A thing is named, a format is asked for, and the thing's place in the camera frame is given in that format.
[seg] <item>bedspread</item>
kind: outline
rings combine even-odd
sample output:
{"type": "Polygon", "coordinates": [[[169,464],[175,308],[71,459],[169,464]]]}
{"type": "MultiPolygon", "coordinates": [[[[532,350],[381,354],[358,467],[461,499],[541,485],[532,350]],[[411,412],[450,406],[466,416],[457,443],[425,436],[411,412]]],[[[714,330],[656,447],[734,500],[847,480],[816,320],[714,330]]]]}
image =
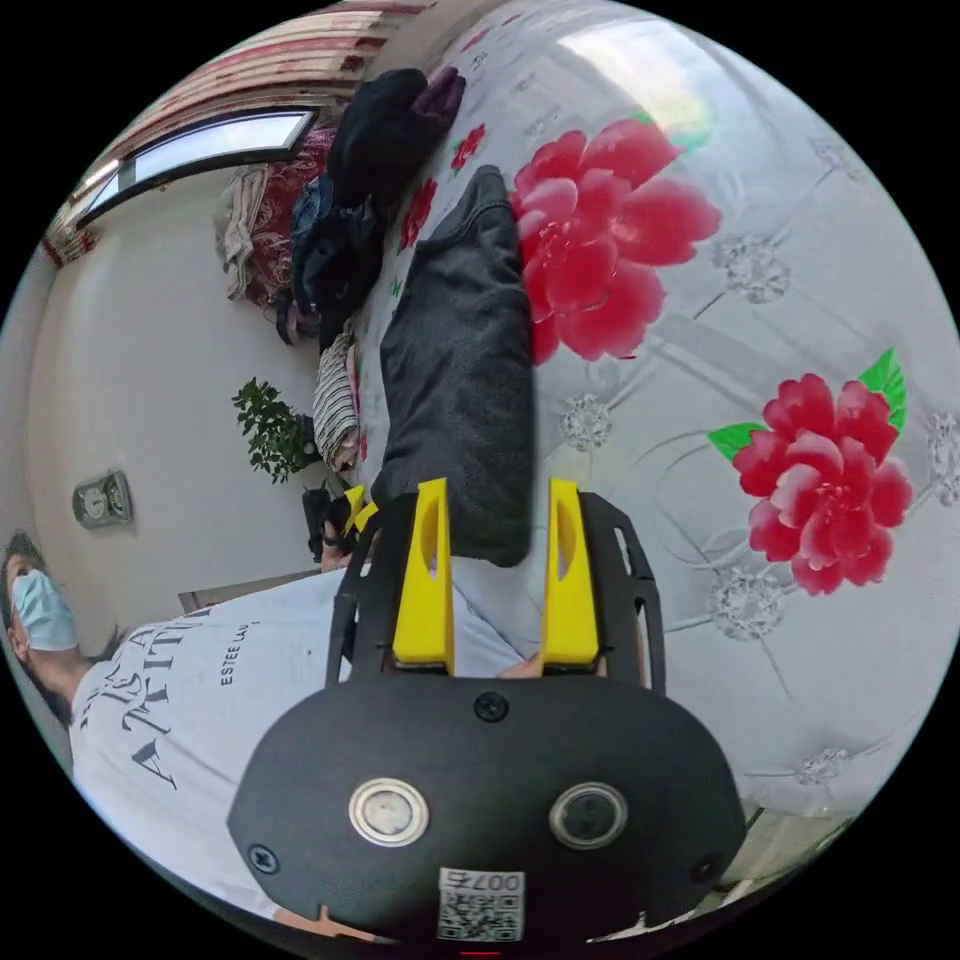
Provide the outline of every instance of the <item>bedspread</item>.
{"type": "Polygon", "coordinates": [[[379,346],[417,238],[479,164],[512,186],[533,310],[537,529],[517,569],[456,561],[539,642],[550,477],[631,516],[667,692],[745,797],[857,812],[936,695],[960,624],[960,346],[865,164],[725,48],[597,0],[517,0],[446,53],[468,80],[358,318],[365,460],[379,346]]]}

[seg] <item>face mask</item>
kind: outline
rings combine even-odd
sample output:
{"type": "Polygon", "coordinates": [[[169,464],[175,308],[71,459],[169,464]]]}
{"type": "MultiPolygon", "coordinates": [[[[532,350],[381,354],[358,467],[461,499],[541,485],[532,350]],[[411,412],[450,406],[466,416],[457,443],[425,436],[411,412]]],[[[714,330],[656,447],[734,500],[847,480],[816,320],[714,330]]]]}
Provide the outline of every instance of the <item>face mask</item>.
{"type": "Polygon", "coordinates": [[[17,577],[13,603],[33,650],[61,652],[77,646],[73,611],[45,573],[31,570],[17,577]]]}

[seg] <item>striped cloth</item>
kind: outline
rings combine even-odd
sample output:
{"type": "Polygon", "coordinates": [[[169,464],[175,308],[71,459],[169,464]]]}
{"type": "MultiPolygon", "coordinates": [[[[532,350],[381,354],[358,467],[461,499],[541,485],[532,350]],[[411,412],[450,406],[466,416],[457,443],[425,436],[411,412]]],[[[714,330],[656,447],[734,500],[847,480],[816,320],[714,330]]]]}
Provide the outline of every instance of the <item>striped cloth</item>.
{"type": "MultiPolygon", "coordinates": [[[[368,63],[428,6],[393,0],[341,0],[237,44],[191,73],[148,107],[97,158],[83,179],[185,127],[242,110],[312,108],[321,122],[339,117],[368,63]]],[[[92,248],[95,234],[73,228],[65,205],[44,245],[62,265],[92,248]]]]}
{"type": "Polygon", "coordinates": [[[357,410],[347,373],[347,357],[353,344],[348,329],[320,356],[317,387],[313,393],[313,437],[323,462],[336,469],[334,458],[350,430],[357,429],[357,410]]]}

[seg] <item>curtain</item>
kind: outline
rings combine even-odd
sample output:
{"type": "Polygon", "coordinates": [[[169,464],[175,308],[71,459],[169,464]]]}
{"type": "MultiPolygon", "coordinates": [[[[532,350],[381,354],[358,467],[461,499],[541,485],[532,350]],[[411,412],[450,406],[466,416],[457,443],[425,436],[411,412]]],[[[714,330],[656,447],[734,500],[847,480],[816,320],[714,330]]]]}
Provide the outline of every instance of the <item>curtain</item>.
{"type": "MultiPolygon", "coordinates": [[[[368,63],[427,2],[341,0],[334,7],[251,37],[195,70],[148,107],[90,168],[122,160],[184,128],[242,110],[311,107],[335,119],[359,86],[368,63]]],[[[96,244],[96,231],[77,230],[65,204],[43,238],[58,266],[96,244]]]]}

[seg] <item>potted plant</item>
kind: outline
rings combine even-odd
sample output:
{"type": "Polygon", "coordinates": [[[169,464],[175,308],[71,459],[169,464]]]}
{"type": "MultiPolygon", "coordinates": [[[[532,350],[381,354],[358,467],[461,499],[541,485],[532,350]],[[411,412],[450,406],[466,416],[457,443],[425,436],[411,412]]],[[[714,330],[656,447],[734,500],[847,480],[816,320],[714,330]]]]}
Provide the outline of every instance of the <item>potted plant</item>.
{"type": "Polygon", "coordinates": [[[240,411],[237,423],[243,427],[243,435],[250,437],[251,466],[270,474],[273,483],[286,483],[291,473],[320,460],[313,418],[291,410],[266,380],[258,383],[254,377],[232,402],[240,411]]]}

